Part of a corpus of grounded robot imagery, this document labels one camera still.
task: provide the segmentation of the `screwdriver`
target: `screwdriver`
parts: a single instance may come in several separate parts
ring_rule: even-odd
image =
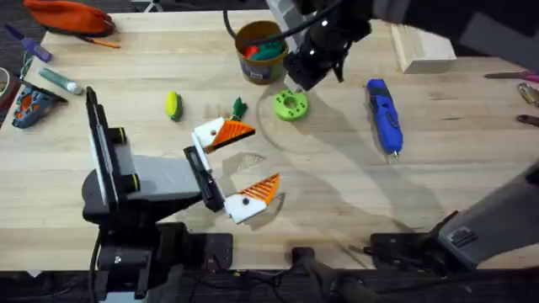
[[[403,149],[403,133],[389,89],[382,79],[369,80],[366,89],[380,145],[387,155],[398,158],[398,153]]]

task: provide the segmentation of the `black cable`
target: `black cable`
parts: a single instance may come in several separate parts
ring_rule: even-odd
[[[414,267],[416,269],[421,269],[421,264],[423,264],[423,261],[421,259],[418,259],[418,258],[409,258],[409,257],[406,257],[404,255],[402,255],[401,253],[398,253],[396,251],[393,251],[387,247],[377,247],[377,248],[374,248],[374,247],[364,247],[363,248],[363,253],[371,256],[371,257],[385,257],[385,258],[391,258],[391,259],[394,259],[394,260],[398,260],[402,263],[405,263],[411,267]]]
[[[202,274],[200,274],[199,278],[196,280],[195,284],[193,284],[193,289],[191,290],[191,294],[189,295],[189,299],[187,300],[187,303],[191,303],[191,301],[193,300],[193,297],[195,296],[196,289],[199,287],[200,282],[202,282],[202,278],[204,278],[206,272],[207,271],[204,270],[202,272]]]
[[[485,276],[484,278],[478,278],[478,277],[457,277],[457,278],[444,278],[444,279],[437,279],[436,281],[432,281],[429,283],[422,283],[418,285],[412,285],[412,286],[404,286],[404,287],[395,287],[391,289],[384,289],[384,290],[374,290],[379,295],[389,295],[389,294],[397,294],[402,292],[408,292],[408,291],[415,291],[415,290],[421,290],[424,288],[429,287],[436,287],[436,286],[442,286],[442,285],[448,285],[448,284],[454,284],[454,283],[463,283],[463,282],[475,282],[475,281],[481,281],[484,279],[491,279],[492,277]]]
[[[277,287],[272,287],[273,293],[275,295],[275,298],[280,301],[280,303],[289,303],[287,300],[283,299],[282,296],[280,296],[279,291],[277,290]]]
[[[295,34],[301,32],[302,30],[310,27],[311,25],[315,24],[316,22],[326,18],[330,13],[332,13],[344,1],[346,1],[346,0],[337,0],[337,1],[335,1],[334,3],[332,3],[331,5],[326,7],[325,9],[323,9],[322,11],[317,12],[317,14],[314,17],[312,17],[309,20],[303,22],[302,24],[297,25],[295,28],[288,29],[284,33],[281,33],[281,34],[278,34],[278,35],[275,35],[275,36],[271,36],[271,37],[268,37],[268,38],[264,38],[264,39],[261,39],[261,40],[249,41],[248,43],[246,43],[246,45],[262,45],[262,44],[266,44],[266,43],[280,41],[280,40],[283,40],[286,37],[290,37],[292,35],[295,35]],[[223,18],[223,22],[225,23],[225,27],[227,28],[228,34],[233,39],[237,40],[237,35],[236,35],[236,33],[234,33],[234,30],[232,29],[232,26],[230,25],[230,20],[228,19],[228,4],[229,4],[229,2],[230,2],[230,0],[225,0],[225,4],[224,4],[223,10],[222,10],[222,18]]]
[[[93,282],[95,281],[95,265],[98,259],[98,250],[103,240],[103,234],[105,231],[100,227],[98,236],[95,238],[95,244],[93,245],[92,257],[90,258],[90,268],[88,270],[88,292],[90,294],[90,302],[98,303],[95,297],[95,290],[93,289]]]
[[[224,269],[218,263],[217,258],[215,256],[213,256],[213,258],[216,261],[217,266],[219,267],[219,269]],[[227,285],[215,285],[215,284],[212,284],[212,283],[210,283],[208,281],[204,281],[203,279],[200,279],[200,282],[198,284],[202,284],[202,285],[204,285],[206,287],[216,289],[216,290],[252,290],[253,288],[259,287],[260,285],[263,285],[263,284],[267,284],[267,285],[271,286],[272,288],[279,288],[280,285],[282,284],[282,278],[285,275],[297,270],[300,267],[302,267],[302,265],[293,265],[289,269],[283,270],[283,271],[277,273],[276,275],[272,276],[269,279],[261,279],[259,277],[248,276],[247,274],[241,275],[240,278],[250,279],[250,280],[255,282],[255,283],[253,283],[251,285],[248,285],[248,286],[245,286],[245,287],[227,286]]]
[[[67,294],[73,290],[75,290],[78,287],[78,284],[80,283],[80,279],[73,279],[72,281],[68,282],[68,284],[73,284],[71,286],[67,286],[63,290],[59,290],[52,294],[46,294],[46,295],[26,295],[26,296],[18,296],[13,298],[7,298],[8,301],[26,301],[26,300],[44,300],[44,299],[50,299],[54,298],[59,295]]]

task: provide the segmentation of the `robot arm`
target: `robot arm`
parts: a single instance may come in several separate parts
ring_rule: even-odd
[[[341,4],[311,26],[301,46],[286,57],[290,78],[305,90],[332,70],[340,82],[344,80],[348,49],[371,32],[370,19],[423,29],[539,72],[539,20],[534,17],[539,11],[537,1],[335,1]],[[323,0],[294,2],[304,15],[331,4]]]

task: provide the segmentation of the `green marker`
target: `green marker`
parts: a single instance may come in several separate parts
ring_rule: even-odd
[[[69,80],[66,77],[60,75],[59,73],[53,72],[46,67],[40,69],[40,75],[43,78],[55,83],[57,86],[67,90],[69,93],[80,95],[84,91],[84,89],[80,87],[76,82]]]

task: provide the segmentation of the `green toy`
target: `green toy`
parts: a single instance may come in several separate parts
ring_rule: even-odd
[[[266,61],[271,60],[279,56],[283,50],[284,46],[280,41],[265,43],[259,46],[259,51],[251,56],[253,61]]]
[[[308,109],[309,102],[305,93],[293,93],[286,89],[274,96],[273,110],[281,120],[298,120]]]
[[[241,121],[247,109],[248,106],[242,101],[242,98],[237,97],[236,102],[234,102],[234,105],[232,106],[231,120]]]
[[[182,114],[184,114],[182,97],[176,92],[168,92],[166,102],[165,109],[167,110],[168,117],[172,119],[172,121],[178,122],[182,117]]]

